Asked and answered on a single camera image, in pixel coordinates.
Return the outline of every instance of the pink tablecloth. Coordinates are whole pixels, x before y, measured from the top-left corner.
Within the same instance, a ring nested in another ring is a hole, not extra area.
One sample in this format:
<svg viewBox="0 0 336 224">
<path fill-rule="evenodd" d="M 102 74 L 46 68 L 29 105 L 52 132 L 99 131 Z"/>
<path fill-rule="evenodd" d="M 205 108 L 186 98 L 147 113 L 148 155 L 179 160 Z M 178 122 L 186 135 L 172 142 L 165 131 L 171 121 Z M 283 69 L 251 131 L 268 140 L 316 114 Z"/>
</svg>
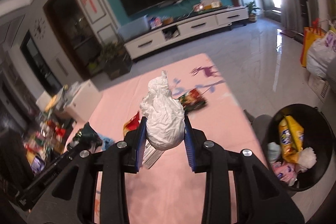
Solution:
<svg viewBox="0 0 336 224">
<path fill-rule="evenodd" d="M 198 87 L 206 107 L 189 114 L 193 128 L 224 149 L 249 148 L 264 163 L 262 150 L 241 107 L 217 68 L 205 54 L 153 70 L 103 91 L 89 122 L 92 128 L 115 141 L 123 139 L 123 124 L 139 110 L 148 82 L 166 70 L 175 98 Z M 82 126 L 78 124 L 73 134 Z M 184 143 L 165 151 L 148 170 L 126 174 L 127 206 L 131 224 L 197 224 L 201 222 L 205 174 L 194 174 L 188 165 Z M 236 222 L 236 198 L 231 191 L 232 222 Z M 99 202 L 96 203 L 98 222 Z"/>
</svg>

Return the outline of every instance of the drawer handle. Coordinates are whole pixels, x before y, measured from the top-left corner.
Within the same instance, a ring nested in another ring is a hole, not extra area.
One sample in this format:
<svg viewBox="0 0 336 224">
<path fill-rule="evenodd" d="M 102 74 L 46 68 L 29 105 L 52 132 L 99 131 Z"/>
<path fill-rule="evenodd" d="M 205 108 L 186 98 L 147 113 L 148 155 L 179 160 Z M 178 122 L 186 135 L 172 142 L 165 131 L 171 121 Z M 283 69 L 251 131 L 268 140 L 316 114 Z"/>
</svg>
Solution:
<svg viewBox="0 0 336 224">
<path fill-rule="evenodd" d="M 204 25 L 206 25 L 206 24 L 207 24 L 207 23 L 204 22 L 204 23 L 199 24 L 199 25 L 191 26 L 191 28 L 198 28 L 198 27 L 204 26 Z"/>
<path fill-rule="evenodd" d="M 144 44 L 139 45 L 138 48 L 141 48 L 141 47 L 147 46 L 147 45 L 149 45 L 149 44 L 152 44 L 152 42 L 153 42 L 153 40 L 148 41 L 148 42 L 146 42 L 146 43 L 144 43 Z"/>
<path fill-rule="evenodd" d="M 65 76 L 68 76 L 69 73 L 68 73 L 67 70 L 63 67 L 61 61 L 60 61 L 58 58 L 56 58 L 56 63 L 59 65 L 59 67 L 61 68 L 61 70 L 62 70 L 63 73 L 65 74 Z"/>
<path fill-rule="evenodd" d="M 240 15 L 230 16 L 230 17 L 227 17 L 227 18 L 233 18 L 233 17 L 240 17 Z"/>
</svg>

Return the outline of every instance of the tile floor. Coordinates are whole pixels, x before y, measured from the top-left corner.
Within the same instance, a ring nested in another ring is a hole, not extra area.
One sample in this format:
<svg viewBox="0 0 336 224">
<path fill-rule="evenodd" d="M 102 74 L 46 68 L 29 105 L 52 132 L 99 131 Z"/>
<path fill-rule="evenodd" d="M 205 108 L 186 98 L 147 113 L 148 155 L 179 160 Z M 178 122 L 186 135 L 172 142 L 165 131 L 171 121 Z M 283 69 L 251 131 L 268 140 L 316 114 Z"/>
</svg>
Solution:
<svg viewBox="0 0 336 224">
<path fill-rule="evenodd" d="M 226 79 L 243 109 L 252 115 L 274 115 L 294 103 L 317 106 L 319 98 L 308 86 L 308 73 L 300 65 L 302 45 L 278 34 L 277 22 L 260 19 L 201 38 L 134 64 L 131 72 L 110 81 L 105 74 L 93 82 L 103 90 L 164 65 L 206 53 Z"/>
</svg>

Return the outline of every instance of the yellow snack bag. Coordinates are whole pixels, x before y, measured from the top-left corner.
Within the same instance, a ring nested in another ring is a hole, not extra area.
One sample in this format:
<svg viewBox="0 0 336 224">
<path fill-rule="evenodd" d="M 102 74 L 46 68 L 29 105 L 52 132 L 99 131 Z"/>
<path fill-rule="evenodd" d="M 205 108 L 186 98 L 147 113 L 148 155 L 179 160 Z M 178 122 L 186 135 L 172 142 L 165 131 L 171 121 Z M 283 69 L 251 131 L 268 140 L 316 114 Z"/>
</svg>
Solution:
<svg viewBox="0 0 336 224">
<path fill-rule="evenodd" d="M 284 159 L 286 162 L 291 162 L 291 163 L 296 164 L 297 161 L 299 160 L 299 153 L 297 153 L 297 152 L 295 151 L 294 154 L 289 155 L 289 156 L 287 156 L 287 157 L 284 157 L 283 159 Z"/>
<path fill-rule="evenodd" d="M 290 134 L 292 136 L 292 140 L 295 144 L 295 149 L 297 152 L 303 150 L 303 127 L 293 119 L 292 116 L 285 116 L 286 122 L 289 127 Z"/>
<path fill-rule="evenodd" d="M 296 153 L 296 150 L 292 146 L 292 136 L 285 118 L 283 118 L 282 121 L 279 123 L 278 130 L 280 135 L 282 157 L 285 159 L 287 156 Z"/>
</svg>

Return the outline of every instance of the green plant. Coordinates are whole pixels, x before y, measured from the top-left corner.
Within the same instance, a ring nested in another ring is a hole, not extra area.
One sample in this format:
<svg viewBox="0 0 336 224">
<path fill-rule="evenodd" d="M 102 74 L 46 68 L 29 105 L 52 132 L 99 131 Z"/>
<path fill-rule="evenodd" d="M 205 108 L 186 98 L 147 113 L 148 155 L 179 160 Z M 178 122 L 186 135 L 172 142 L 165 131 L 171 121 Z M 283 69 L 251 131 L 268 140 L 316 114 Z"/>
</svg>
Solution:
<svg viewBox="0 0 336 224">
<path fill-rule="evenodd" d="M 121 43 L 108 43 L 103 46 L 100 52 L 100 57 L 103 61 L 108 62 L 117 56 L 122 55 L 125 52 L 125 48 Z"/>
<path fill-rule="evenodd" d="M 256 7 L 254 1 L 251 1 L 251 2 L 247 3 L 246 7 L 249 10 L 249 15 L 255 14 L 254 12 L 256 12 L 257 10 L 261 10 L 259 7 Z"/>
</svg>

